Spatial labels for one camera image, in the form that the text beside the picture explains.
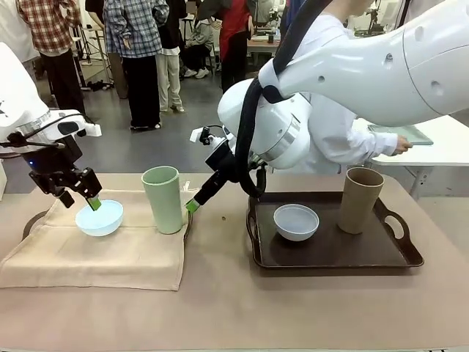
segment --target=light blue bowl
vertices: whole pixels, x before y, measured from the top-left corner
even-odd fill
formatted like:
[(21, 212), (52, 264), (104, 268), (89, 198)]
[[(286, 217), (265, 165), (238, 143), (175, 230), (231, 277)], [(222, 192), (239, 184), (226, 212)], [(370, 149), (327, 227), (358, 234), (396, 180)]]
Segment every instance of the light blue bowl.
[(113, 233), (119, 228), (124, 218), (124, 207), (115, 200), (103, 200), (98, 210), (93, 211), (88, 205), (75, 217), (78, 228), (87, 235), (100, 237)]

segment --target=red shirt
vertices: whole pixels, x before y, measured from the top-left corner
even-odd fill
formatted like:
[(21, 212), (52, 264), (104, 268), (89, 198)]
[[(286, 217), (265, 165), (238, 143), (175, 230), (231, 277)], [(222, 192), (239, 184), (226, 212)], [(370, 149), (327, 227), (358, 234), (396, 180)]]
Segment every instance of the red shirt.
[[(16, 0), (21, 18), (31, 28), (34, 47), (41, 53), (56, 54), (71, 48), (69, 28), (80, 23), (77, 0)], [(62, 16), (61, 8), (67, 10)]]
[(248, 30), (249, 9), (245, 0), (232, 0), (231, 9), (227, 10), (223, 16), (223, 23), (220, 31), (220, 58), (221, 61), (228, 53), (229, 38), (233, 34)]

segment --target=white lab coat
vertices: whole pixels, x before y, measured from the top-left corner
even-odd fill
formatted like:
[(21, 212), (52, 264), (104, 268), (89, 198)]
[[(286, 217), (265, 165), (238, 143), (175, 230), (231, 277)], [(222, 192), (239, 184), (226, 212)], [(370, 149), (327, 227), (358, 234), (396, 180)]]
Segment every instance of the white lab coat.
[(410, 20), (413, 20), (415, 17), (420, 16), (427, 10), (430, 10), (435, 5), (443, 2), (444, 0), (412, 0), (409, 4), (409, 10), (405, 17), (405, 22), (407, 23)]
[[(352, 38), (352, 32), (345, 29), (339, 19), (323, 14), (306, 33), (294, 58), (321, 46)], [(313, 108), (308, 126), (310, 153), (305, 160), (283, 172), (337, 174), (342, 166), (362, 164), (366, 159), (381, 153), (394, 153), (396, 134), (357, 131), (352, 128), (356, 114), (321, 95), (303, 95), (309, 99)]]
[(39, 56), (32, 45), (31, 31), (16, 10), (15, 0), (0, 0), (0, 42), (7, 44), (21, 62)]

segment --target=person's hand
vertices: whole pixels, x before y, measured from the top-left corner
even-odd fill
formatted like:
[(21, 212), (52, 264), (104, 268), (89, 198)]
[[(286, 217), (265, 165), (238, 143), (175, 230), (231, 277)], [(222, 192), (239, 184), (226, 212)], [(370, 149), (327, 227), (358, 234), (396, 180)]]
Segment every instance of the person's hand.
[(251, 37), (254, 35), (254, 25), (252, 23), (252, 17), (249, 16), (249, 20), (248, 20), (248, 30), (249, 30), (249, 33), (251, 34)]
[(128, 38), (124, 38), (124, 47), (130, 50), (130, 41)]
[(393, 155), (407, 152), (413, 145), (403, 136), (397, 136), (397, 147)]
[(212, 26), (213, 29), (216, 29), (217, 31), (220, 31), (221, 30), (221, 23), (220, 21), (212, 21), (210, 23), (210, 25)]

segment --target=green cup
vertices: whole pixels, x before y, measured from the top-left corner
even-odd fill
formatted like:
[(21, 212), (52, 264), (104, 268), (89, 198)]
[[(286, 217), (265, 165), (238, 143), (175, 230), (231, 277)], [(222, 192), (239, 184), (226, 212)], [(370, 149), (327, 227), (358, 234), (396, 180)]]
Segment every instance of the green cup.
[(169, 235), (181, 230), (179, 172), (174, 167), (159, 166), (145, 172), (141, 181), (152, 206), (158, 231)]

